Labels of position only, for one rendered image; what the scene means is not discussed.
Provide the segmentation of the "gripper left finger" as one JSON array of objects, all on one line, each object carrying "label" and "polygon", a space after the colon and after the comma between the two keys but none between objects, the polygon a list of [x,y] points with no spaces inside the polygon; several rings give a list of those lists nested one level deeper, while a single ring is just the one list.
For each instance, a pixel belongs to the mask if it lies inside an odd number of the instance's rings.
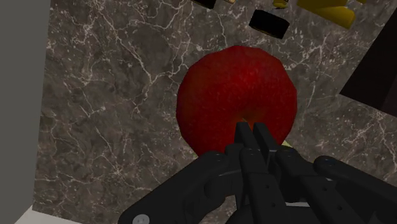
[{"label": "gripper left finger", "polygon": [[239,122],[235,142],[225,153],[209,151],[155,188],[119,217],[118,224],[199,224],[202,218],[237,196],[254,224],[290,224],[288,209],[268,171],[277,143],[264,123]]}]

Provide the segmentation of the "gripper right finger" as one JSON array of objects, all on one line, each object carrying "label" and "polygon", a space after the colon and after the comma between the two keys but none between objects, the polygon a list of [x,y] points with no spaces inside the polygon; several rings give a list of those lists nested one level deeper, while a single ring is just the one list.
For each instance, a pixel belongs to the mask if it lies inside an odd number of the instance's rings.
[{"label": "gripper right finger", "polygon": [[397,224],[397,187],[333,157],[308,162],[263,123],[253,134],[284,200],[306,201],[321,224]]}]

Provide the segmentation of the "red apple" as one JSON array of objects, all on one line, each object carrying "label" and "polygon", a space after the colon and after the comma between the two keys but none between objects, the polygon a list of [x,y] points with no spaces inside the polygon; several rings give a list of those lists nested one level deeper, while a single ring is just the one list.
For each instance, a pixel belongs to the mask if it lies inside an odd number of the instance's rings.
[{"label": "red apple", "polygon": [[231,46],[209,53],[188,69],[178,89],[179,130],[198,156],[224,152],[238,122],[265,123],[282,144],[296,114],[293,82],[282,62],[260,48]]}]

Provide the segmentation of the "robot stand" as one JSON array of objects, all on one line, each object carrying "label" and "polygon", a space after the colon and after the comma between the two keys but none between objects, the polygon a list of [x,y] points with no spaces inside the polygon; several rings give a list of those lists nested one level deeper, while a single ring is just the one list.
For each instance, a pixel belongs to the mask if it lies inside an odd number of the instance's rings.
[{"label": "robot stand", "polygon": [[397,9],[340,94],[397,117]]}]

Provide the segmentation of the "black short cylinder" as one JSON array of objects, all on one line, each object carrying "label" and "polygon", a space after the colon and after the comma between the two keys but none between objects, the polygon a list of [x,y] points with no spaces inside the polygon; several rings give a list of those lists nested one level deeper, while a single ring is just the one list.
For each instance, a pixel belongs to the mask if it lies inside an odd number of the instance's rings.
[{"label": "black short cylinder", "polygon": [[282,39],[288,30],[289,22],[263,10],[255,10],[249,26],[274,38]]}]

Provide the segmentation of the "large yellow block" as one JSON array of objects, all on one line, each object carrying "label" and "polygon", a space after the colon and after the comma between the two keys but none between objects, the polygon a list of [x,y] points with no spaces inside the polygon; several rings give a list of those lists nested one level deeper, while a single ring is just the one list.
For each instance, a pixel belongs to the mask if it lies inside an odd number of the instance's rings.
[{"label": "large yellow block", "polygon": [[343,28],[349,29],[355,14],[346,7],[348,0],[297,0],[296,5]]}]

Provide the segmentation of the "black flat object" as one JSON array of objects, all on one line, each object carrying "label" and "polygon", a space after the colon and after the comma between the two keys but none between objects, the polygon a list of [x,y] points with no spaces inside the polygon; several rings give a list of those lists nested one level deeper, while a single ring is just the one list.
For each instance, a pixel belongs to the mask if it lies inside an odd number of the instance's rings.
[{"label": "black flat object", "polygon": [[216,0],[191,0],[194,3],[197,3],[207,9],[213,9],[216,3]]}]

